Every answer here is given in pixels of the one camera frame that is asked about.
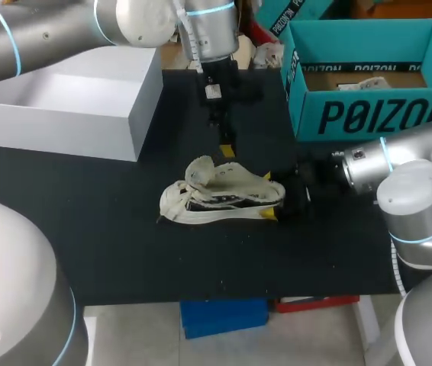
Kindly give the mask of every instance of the open box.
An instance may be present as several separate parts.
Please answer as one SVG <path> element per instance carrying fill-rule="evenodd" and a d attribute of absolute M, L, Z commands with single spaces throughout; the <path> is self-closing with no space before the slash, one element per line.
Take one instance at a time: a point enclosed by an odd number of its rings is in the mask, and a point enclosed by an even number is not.
<path fill-rule="evenodd" d="M 298 140 L 375 139 L 432 120 L 432 19 L 292 21 L 284 44 Z M 392 88 L 337 90 L 374 75 Z"/>

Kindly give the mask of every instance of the shoelace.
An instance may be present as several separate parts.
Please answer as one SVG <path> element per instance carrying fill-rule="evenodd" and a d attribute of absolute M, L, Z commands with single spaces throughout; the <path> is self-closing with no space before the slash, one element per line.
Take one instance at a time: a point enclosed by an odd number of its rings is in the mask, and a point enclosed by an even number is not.
<path fill-rule="evenodd" d="M 181 193 L 179 196 L 172 197 L 167 203 L 166 206 L 162 211 L 160 211 L 161 216 L 166 216 L 169 212 L 169 210 L 176 208 L 175 212 L 172 212 L 171 217 L 168 217 L 171 220 L 174 220 L 178 215 L 181 214 L 181 212 L 184 211 L 185 208 L 187 208 L 187 204 L 189 201 L 194 197 L 198 196 L 199 200 L 204 200 L 205 198 L 211 199 L 211 197 L 207 196 L 203 192 L 200 192 L 199 190 L 192 187 L 189 183 L 186 181 L 180 181 L 178 185 L 178 189 L 180 191 L 185 191 L 184 193 Z"/>

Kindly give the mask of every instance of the red crate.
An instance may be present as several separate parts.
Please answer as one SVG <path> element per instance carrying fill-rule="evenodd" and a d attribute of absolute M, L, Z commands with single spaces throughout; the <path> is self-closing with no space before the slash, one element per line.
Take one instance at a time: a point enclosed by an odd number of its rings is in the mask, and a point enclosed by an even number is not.
<path fill-rule="evenodd" d="M 276 300 L 275 307 L 278 313 L 294 313 L 296 311 L 323 309 L 325 307 L 340 307 L 348 303 L 358 303 L 359 301 L 360 296 L 327 297 L 323 300 L 295 301 L 291 303 L 281 303 L 280 300 Z"/>

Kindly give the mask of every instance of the blue crate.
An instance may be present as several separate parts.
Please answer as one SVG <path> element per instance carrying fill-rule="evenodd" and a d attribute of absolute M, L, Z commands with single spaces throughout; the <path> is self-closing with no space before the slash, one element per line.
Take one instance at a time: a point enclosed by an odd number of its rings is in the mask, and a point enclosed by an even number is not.
<path fill-rule="evenodd" d="M 266 300 L 181 301 L 182 327 L 187 339 L 264 326 Z"/>

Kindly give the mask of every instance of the cardboard box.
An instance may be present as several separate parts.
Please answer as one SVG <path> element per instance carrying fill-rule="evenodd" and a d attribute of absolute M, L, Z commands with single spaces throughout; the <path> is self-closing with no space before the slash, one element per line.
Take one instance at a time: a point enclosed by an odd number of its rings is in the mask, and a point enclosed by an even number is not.
<path fill-rule="evenodd" d="M 333 0 L 265 0 L 256 21 L 275 37 L 281 38 L 292 20 L 320 19 Z"/>
<path fill-rule="evenodd" d="M 284 44 L 298 140 L 376 139 L 432 120 L 432 19 L 293 21 Z M 337 90 L 374 75 L 393 88 Z"/>
<path fill-rule="evenodd" d="M 160 52 L 102 47 L 0 82 L 0 146 L 136 162 L 163 88 Z"/>
<path fill-rule="evenodd" d="M 354 19 L 432 18 L 432 0 L 353 0 Z"/>

